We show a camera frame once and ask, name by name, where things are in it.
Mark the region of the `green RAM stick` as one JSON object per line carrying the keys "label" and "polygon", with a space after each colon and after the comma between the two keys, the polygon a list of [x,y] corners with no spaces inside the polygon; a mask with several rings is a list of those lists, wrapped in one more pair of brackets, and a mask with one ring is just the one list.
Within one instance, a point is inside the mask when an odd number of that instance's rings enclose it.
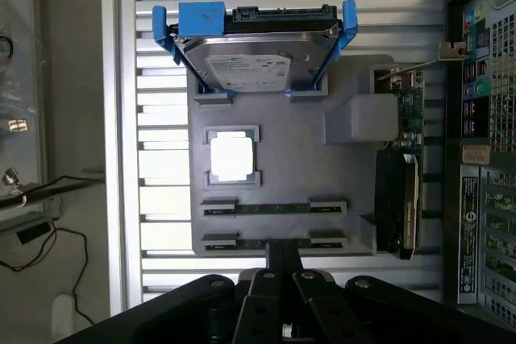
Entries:
{"label": "green RAM stick", "polygon": [[[344,248],[347,245],[346,238],[289,238],[273,239],[273,242],[292,242],[298,249],[331,249]],[[267,239],[238,239],[218,238],[201,241],[206,251],[257,251],[264,250]]]}
{"label": "green RAM stick", "polygon": [[344,213],[341,205],[312,205],[310,203],[234,205],[227,209],[204,209],[206,216],[217,215],[273,215],[303,213]]}

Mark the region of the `black graphics card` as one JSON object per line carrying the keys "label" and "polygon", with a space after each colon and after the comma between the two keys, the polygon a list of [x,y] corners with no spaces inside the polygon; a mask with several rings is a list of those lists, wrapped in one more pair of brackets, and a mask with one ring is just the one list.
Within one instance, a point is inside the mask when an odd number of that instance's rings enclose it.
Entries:
{"label": "black graphics card", "polygon": [[425,184],[442,180],[444,101],[426,96],[427,78],[442,64],[462,63],[466,53],[464,42],[442,42],[436,60],[371,71],[373,95],[388,102],[394,125],[376,155],[376,247],[399,259],[411,259],[418,249],[421,222],[430,212]]}

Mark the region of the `silver CPU chip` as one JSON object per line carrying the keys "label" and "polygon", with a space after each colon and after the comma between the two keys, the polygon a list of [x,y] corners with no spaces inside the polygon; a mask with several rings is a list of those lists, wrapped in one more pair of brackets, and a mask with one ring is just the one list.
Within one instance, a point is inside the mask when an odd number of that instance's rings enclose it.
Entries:
{"label": "silver CPU chip", "polygon": [[210,173],[219,182],[246,181],[254,172],[253,145],[244,131],[218,132],[210,141]]}

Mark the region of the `grey printed parts rack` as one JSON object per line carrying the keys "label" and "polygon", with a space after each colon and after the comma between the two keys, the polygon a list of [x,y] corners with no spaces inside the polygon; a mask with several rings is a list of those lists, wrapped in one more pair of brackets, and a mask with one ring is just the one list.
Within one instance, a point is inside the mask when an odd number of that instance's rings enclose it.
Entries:
{"label": "grey printed parts rack", "polygon": [[[394,125],[388,102],[373,95],[371,71],[389,56],[337,61],[315,93],[240,93],[188,96],[192,245],[200,256],[262,255],[206,251],[218,238],[346,238],[336,249],[298,249],[306,255],[375,255],[376,155]],[[254,141],[254,172],[246,181],[219,182],[210,173],[210,141],[218,132],[244,131]],[[344,213],[206,216],[234,205],[341,205]]]}

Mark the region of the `black PC case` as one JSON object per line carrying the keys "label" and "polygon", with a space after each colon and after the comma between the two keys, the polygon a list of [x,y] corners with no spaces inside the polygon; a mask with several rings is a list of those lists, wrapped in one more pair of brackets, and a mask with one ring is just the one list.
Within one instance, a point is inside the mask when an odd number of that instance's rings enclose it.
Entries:
{"label": "black PC case", "polygon": [[446,0],[444,299],[516,314],[516,0]]}

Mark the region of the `white plastic object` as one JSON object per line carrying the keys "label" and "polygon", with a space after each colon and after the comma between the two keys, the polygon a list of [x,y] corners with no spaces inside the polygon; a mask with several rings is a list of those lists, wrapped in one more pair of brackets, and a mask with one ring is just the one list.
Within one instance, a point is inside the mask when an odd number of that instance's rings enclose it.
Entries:
{"label": "white plastic object", "polygon": [[52,302],[51,340],[58,342],[75,332],[75,312],[73,297],[61,293]]}

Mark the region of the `small metal clamp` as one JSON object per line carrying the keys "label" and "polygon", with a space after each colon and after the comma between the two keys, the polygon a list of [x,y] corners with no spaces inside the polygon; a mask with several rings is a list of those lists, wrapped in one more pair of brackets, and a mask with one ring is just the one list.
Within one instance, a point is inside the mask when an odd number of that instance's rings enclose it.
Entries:
{"label": "small metal clamp", "polygon": [[20,194],[18,172],[14,167],[8,168],[4,172],[2,183],[9,189],[11,196]]}

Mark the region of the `silver aluminium frame rail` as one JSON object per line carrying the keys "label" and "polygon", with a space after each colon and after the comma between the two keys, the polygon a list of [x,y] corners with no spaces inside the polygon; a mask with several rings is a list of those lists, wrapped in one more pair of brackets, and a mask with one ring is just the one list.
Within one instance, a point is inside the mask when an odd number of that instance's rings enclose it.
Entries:
{"label": "silver aluminium frame rail", "polygon": [[142,301],[135,0],[102,0],[110,312]]}

